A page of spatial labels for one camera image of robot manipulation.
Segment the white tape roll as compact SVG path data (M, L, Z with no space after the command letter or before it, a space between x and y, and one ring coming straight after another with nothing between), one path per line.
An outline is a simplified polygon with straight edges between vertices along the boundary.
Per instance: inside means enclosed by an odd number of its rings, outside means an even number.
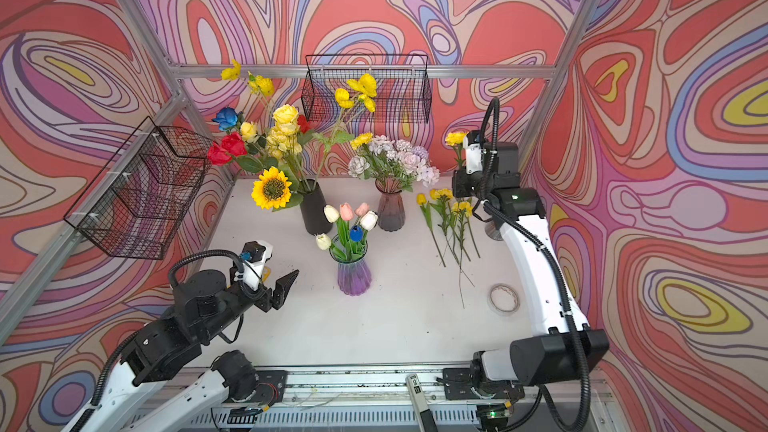
M496 283L490 287L487 303L489 309L499 316L513 315L520 308L520 299L516 290L504 283Z

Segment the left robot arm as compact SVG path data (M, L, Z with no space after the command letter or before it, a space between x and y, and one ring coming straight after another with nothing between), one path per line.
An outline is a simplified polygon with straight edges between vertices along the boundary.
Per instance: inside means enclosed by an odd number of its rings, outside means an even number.
M228 345L231 324L242 325L252 307L280 309L298 271L264 283L273 247L251 241L239 253L211 249L174 264L168 281L174 303L160 318L129 335L107 359L93 395L66 425L68 431L179 431L202 413L232 403L235 417L257 417L283 399L275 378L262 379L243 352L214 359L190 386L138 421L142 405L219 338Z

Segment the blue tulip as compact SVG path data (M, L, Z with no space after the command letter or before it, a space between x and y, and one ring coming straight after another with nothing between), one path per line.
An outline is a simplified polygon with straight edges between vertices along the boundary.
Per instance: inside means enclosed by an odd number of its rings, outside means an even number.
M360 243L364 238L365 230L359 226L356 225L352 227L349 231L349 239L354 243Z

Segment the red grey glass vase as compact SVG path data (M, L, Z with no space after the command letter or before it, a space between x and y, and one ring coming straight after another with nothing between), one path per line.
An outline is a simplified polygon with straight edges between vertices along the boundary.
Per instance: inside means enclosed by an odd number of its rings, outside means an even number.
M376 182L376 187L381 193L377 211L378 227L386 232L400 230L405 224L402 191L386 186L379 181Z

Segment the purple glass tulip vase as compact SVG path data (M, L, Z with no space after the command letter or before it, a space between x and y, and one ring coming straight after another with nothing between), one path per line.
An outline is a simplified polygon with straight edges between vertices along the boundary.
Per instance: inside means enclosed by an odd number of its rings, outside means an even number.
M360 296L372 284L372 274L365 256L368 246L364 243L354 243L353 250L348 251L344 245L334 239L329 254L337 263L337 285L348 296Z

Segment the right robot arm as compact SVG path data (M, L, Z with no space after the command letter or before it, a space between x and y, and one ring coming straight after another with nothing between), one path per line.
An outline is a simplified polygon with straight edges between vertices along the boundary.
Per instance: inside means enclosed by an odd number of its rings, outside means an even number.
M500 102L492 99L481 126L463 141L464 163L452 177L458 198L474 197L510 250L521 280L529 332L509 345L478 351L469 366L471 390L487 395L496 385L537 388L558 429L581 431L591 412L592 370L609 349L567 286L551 243L539 193L522 185L519 150L502 142Z

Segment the yellow tulip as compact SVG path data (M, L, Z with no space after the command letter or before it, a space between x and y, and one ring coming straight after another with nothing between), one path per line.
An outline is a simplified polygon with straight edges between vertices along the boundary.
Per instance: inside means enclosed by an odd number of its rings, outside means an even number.
M439 229L442 232L448 251L459 266L457 251L454 245L454 219L452 215L453 194L450 189L432 189L430 191L431 207L439 217Z
M471 217L470 217L470 215L467 216L467 217L464 217L465 223L466 223L466 229L467 229L467 231L469 233L469 237L470 237L473 249L475 251L475 254L476 254L477 258L480 259L481 255L480 255L479 249L477 247L475 236L474 236L474 233L473 233L473 230L472 230L472 224L471 224Z
M424 217L425 223L427 225L427 228L429 230L430 236L432 238L433 244L435 245L438 253L438 257L440 259L440 263L443 267L446 266L444 256L442 254L442 251L440 250L440 247L438 245L436 236L434 234L434 228L433 228L433 220L431 215L431 203L427 200L427 197L424 193L419 193L417 195L417 204L421 210L421 213Z

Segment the yellow carnation stem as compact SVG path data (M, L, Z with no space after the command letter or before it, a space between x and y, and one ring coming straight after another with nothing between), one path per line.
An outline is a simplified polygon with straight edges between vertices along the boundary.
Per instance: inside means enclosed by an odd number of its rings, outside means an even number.
M449 255L458 265L459 274L473 285L464 270L464 262L471 260L466 249L466 239L472 204L470 201L455 198L448 188L435 190L432 199L432 206L440 218L439 228L446 240Z
M461 276L464 276L468 279L471 285L474 285L472 280L463 270L463 260L467 256L465 247L465 234L470 212L471 205L467 201L457 201L452 205L452 215L454 219L454 245L459 259L459 272Z
M457 170L460 170L465 163L463 148L466 136L467 133L464 131L455 131L448 133L444 139L445 145L454 152Z

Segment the mixed rose bouquet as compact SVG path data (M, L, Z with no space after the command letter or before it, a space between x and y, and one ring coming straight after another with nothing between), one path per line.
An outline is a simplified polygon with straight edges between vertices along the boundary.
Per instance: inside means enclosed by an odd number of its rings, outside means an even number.
M215 166L234 163L256 175L275 166L286 174L293 191L299 194L314 191L316 184L310 181L302 166L304 136L309 131L304 116L290 104L272 107L275 93L272 80L244 70L235 60L220 73L220 78L244 83L251 95L262 102L264 111L272 116L272 125L261 127L232 107L220 109L212 122L224 136L209 147L208 161Z

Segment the yellow and lilac bouquet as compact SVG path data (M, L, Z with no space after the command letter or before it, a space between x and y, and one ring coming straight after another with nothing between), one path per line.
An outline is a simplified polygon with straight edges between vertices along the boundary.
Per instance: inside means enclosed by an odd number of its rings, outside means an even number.
M343 112L341 123L350 125L377 109L378 84L370 73L347 79L334 91L334 100ZM411 191L415 183L434 186L440 171L433 166L425 148L404 139L364 132L344 140L353 151L347 169L354 178L379 181L401 191Z

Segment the patterned pen cup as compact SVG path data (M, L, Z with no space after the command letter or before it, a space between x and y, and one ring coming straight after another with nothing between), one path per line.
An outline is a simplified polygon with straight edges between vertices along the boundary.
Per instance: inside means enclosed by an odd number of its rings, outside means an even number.
M497 225L491 221L485 224L485 233L493 241L502 242L503 236Z

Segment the black vase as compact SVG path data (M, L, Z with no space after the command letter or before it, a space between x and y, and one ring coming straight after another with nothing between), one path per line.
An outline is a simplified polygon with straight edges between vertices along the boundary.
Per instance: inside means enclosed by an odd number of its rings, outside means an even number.
M314 180L309 180L310 190L303 194L299 205L304 227L313 236L327 234L332 224L327 220L324 208L327 205L321 186Z

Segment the sunflower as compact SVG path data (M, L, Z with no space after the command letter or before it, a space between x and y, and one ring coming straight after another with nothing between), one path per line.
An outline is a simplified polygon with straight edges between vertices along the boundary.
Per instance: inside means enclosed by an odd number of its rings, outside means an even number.
M263 210L286 208L291 200L292 182L276 167L265 169L253 184L251 197Z

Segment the tulip bunch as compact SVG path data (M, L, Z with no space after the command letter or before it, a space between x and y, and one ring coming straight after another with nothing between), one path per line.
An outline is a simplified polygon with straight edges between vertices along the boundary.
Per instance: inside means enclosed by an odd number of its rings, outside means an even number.
M359 225L364 230L364 238L360 243L368 246L368 235L378 225L378 214L363 203L356 210L353 210L348 203L342 204L339 208L326 205L324 213L327 220L336 230L336 236L331 238L327 234L315 236L315 242L320 250L328 251L333 245L334 239L340 241L348 251L353 250L353 244L349 239L349 231L352 227Z

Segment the tool on front rail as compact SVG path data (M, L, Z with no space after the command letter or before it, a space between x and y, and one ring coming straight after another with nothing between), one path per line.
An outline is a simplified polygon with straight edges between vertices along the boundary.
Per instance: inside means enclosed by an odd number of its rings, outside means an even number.
M421 432L437 432L437 424L430 411L418 376L415 374L408 375L406 377L406 386L419 430Z

